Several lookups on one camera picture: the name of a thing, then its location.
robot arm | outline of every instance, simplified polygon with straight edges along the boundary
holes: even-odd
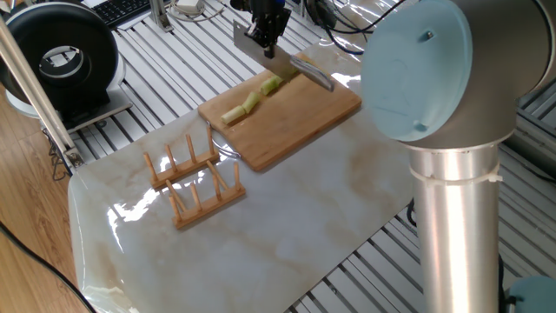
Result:
[[[253,14],[253,23],[245,35],[264,49],[267,58],[275,57],[276,42],[284,33],[291,14],[284,8],[285,3],[285,0],[232,0],[230,3],[236,10]]]

metal pole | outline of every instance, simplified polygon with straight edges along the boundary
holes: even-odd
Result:
[[[36,113],[52,136],[52,140],[73,166],[82,165],[83,160],[79,156],[68,131],[64,128],[43,87],[38,82],[35,73],[2,19],[0,19],[0,57],[2,57],[23,93],[35,108]]]
[[[168,15],[166,14],[164,0],[149,0],[149,2],[151,10],[150,17],[153,21],[155,21],[155,23],[166,32],[174,30],[174,27],[170,24]]]
[[[427,312],[498,312],[498,144],[409,148]]]

white marble tabletop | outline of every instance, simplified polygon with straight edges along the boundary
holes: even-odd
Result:
[[[322,41],[305,53],[359,91],[361,64]],[[407,151],[372,125],[363,107],[263,172],[241,161],[247,195],[176,230],[168,189],[153,190],[143,152],[157,171],[199,153],[206,124],[193,110],[131,145],[80,168],[69,184],[76,272],[101,312],[282,313],[411,198]],[[233,159],[216,168],[233,184]],[[175,182],[193,207],[214,195],[206,169]]]

cutting board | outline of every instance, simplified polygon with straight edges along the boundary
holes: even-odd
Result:
[[[228,140],[253,170],[263,170],[361,106],[361,99],[335,80],[334,92],[329,92],[298,75],[268,97],[262,96],[243,119],[231,125],[222,122],[224,113],[241,105],[251,91],[258,92],[273,75],[266,70],[198,108],[201,117]]]

silver cylinder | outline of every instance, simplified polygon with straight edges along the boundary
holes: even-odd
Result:
[[[498,144],[409,148],[427,312],[498,312]]]

